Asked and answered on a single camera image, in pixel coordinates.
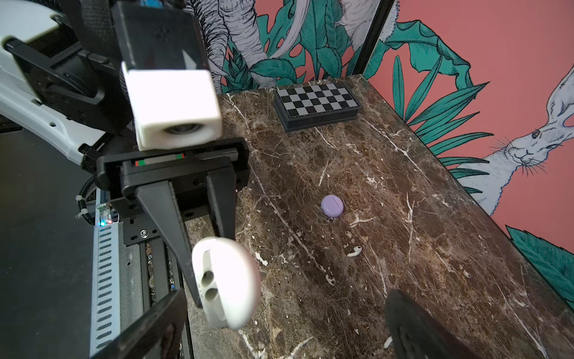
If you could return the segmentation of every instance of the marble countertop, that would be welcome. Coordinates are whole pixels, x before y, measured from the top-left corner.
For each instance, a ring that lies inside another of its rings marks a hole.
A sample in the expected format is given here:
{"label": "marble countertop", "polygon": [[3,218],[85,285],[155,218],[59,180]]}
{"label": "marble countertop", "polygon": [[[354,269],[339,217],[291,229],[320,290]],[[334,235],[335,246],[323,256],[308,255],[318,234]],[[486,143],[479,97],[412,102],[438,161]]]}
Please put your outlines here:
{"label": "marble countertop", "polygon": [[[271,90],[219,98],[224,137],[251,149],[236,237],[262,296],[240,331],[209,327],[188,300],[196,358],[394,358],[392,288],[483,358],[574,357],[572,312],[369,83],[342,80],[359,118],[291,133]],[[345,205],[334,220],[328,194]],[[211,232],[187,226],[192,242]]]}

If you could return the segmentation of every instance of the elephant drawing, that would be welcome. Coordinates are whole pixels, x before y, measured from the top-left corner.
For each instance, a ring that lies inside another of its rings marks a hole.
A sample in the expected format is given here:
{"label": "elephant drawing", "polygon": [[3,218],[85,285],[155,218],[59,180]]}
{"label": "elephant drawing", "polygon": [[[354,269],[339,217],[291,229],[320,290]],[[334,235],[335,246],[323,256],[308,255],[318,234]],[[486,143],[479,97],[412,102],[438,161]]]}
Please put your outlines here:
{"label": "elephant drawing", "polygon": [[[259,37],[255,0],[185,0],[185,11],[194,14],[200,22],[207,48],[215,90],[222,93],[222,76],[228,42],[231,40],[247,66],[251,68],[261,60],[279,58],[288,53],[298,40],[298,35],[307,16],[309,5],[314,0],[293,0],[294,14],[290,31],[279,48],[267,56]],[[340,0],[343,17],[335,25],[343,26],[357,50],[364,42],[379,0]],[[397,22],[398,0],[385,23],[381,38],[388,38]],[[251,73],[259,88],[274,87],[275,78]]]}

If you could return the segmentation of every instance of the rabbit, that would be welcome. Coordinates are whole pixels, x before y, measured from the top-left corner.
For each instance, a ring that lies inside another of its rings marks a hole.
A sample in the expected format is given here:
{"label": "rabbit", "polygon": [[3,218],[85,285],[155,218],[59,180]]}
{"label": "rabbit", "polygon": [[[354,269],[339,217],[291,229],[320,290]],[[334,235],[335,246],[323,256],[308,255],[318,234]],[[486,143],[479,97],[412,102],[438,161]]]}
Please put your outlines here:
{"label": "rabbit", "polygon": [[542,163],[548,158],[553,149],[562,142],[574,138],[574,126],[566,127],[564,123],[574,114],[574,67],[554,89],[548,104],[548,122],[546,125],[525,136],[515,138],[500,150],[485,157],[488,163],[462,164],[459,168],[477,169],[488,175],[468,176],[458,181],[465,187],[482,191],[472,197],[488,213],[496,210],[502,189],[506,186],[512,174],[522,167],[526,173],[536,168],[544,171]]}

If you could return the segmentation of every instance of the pink wall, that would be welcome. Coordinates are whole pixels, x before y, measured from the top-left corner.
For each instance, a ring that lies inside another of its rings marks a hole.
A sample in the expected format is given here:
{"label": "pink wall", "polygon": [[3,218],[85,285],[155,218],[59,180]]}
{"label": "pink wall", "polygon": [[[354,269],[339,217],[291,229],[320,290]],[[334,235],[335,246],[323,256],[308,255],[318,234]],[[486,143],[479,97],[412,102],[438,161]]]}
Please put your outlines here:
{"label": "pink wall", "polygon": [[[546,124],[546,102],[559,81],[572,68],[574,46],[572,0],[402,0],[398,21],[421,20],[459,56],[471,64],[474,84],[490,83],[459,115],[480,111],[449,133],[490,132],[493,137],[471,141],[441,154],[486,157],[505,141],[522,137]],[[417,73],[409,64],[409,50],[389,50],[371,84],[393,106],[394,57],[400,55],[405,78],[405,106],[426,71]],[[442,96],[456,91],[451,76],[438,75],[416,114]],[[567,125],[574,125],[574,116]],[[574,140],[552,150],[546,173],[526,176],[519,169],[504,188],[492,218],[529,231],[574,252],[571,215],[574,203]]]}

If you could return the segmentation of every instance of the white oval object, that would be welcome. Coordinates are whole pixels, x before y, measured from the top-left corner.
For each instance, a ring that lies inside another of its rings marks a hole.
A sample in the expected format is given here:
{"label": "white oval object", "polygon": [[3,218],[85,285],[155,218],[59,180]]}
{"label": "white oval object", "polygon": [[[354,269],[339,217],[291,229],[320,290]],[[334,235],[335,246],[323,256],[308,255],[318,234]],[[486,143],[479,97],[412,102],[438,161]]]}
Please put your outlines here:
{"label": "white oval object", "polygon": [[361,247],[361,246],[356,246],[356,247],[353,248],[353,250],[354,250],[354,252],[347,254],[347,257],[356,257],[356,256],[358,256],[358,255],[361,253],[361,251],[363,250],[363,247]]}
{"label": "white oval object", "polygon": [[253,256],[228,238],[207,237],[193,247],[192,265],[209,324],[241,329],[261,297],[261,276]]}

